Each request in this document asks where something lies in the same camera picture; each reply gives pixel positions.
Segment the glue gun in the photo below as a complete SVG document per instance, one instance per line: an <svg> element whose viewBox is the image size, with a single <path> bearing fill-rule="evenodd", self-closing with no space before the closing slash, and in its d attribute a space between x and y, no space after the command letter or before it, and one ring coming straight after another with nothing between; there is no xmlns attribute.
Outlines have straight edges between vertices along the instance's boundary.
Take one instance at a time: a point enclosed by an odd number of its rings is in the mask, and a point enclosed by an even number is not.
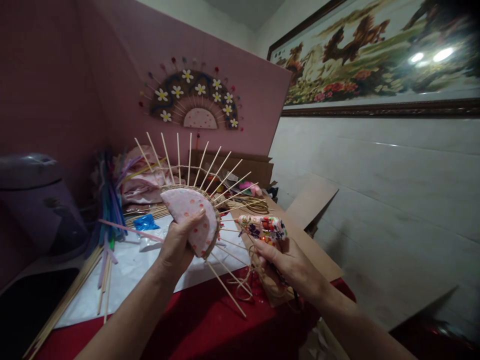
<svg viewBox="0 0 480 360"><path fill-rule="evenodd" d="M282 241L284 241L288 235L285 225L279 217L240 215L235 222L241 227L240 235L247 233L266 244L276 247L280 252L282 251ZM277 267L272 263L268 266L276 272L281 284L288 287L288 282Z"/></svg>

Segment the framed painting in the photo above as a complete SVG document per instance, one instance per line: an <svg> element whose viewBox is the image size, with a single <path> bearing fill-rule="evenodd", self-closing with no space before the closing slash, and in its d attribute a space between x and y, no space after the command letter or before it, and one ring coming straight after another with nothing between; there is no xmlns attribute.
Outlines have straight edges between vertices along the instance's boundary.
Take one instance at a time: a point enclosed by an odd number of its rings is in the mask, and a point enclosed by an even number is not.
<svg viewBox="0 0 480 360"><path fill-rule="evenodd" d="M447 0L331 0L270 46L282 116L478 116L480 31Z"/></svg>

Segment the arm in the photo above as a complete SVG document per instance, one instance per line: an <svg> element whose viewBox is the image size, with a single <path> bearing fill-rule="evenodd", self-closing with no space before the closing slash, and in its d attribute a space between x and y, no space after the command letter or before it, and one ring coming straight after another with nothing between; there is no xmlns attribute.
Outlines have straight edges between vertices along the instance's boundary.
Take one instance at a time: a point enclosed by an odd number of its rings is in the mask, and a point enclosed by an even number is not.
<svg viewBox="0 0 480 360"><path fill-rule="evenodd" d="M283 253L263 241L255 239L253 244L265 271L270 272L267 261L275 264L288 283L321 313L350 359L415 359L357 304L330 285L295 241L282 242Z"/></svg>
<svg viewBox="0 0 480 360"><path fill-rule="evenodd" d="M175 286L192 262L187 236L205 214L202 209L182 224L172 223L160 255L77 360L139 359Z"/></svg>

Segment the hand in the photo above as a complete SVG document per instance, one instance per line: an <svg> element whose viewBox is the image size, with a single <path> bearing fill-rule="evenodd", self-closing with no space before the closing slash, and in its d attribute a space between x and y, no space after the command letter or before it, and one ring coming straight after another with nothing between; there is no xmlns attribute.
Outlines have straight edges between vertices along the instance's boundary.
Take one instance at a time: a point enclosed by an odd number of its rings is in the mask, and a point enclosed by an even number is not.
<svg viewBox="0 0 480 360"><path fill-rule="evenodd" d="M268 267L268 262L273 263L290 286L313 304L320 297L322 288L328 284L328 281L314 267L294 240L287 237L279 243L282 252L261 240L253 239L260 265L270 277L274 278L277 275Z"/></svg>
<svg viewBox="0 0 480 360"><path fill-rule="evenodd" d="M156 260L162 275L166 277L174 276L174 279L178 281L187 270L195 255L190 246L187 245L187 238L190 230L204 215L205 209L201 209L181 224L177 224L175 221L171 222L165 242L161 247L160 255L158 255Z"/></svg>

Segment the painting of horses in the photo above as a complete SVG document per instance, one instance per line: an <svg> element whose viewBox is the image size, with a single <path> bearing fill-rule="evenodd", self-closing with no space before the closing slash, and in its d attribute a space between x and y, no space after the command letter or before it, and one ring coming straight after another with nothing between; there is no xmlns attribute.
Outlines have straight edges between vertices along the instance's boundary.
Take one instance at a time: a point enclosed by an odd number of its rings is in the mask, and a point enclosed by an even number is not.
<svg viewBox="0 0 480 360"><path fill-rule="evenodd" d="M332 0L270 47L292 72L284 110L480 98L478 24L449 3Z"/></svg>

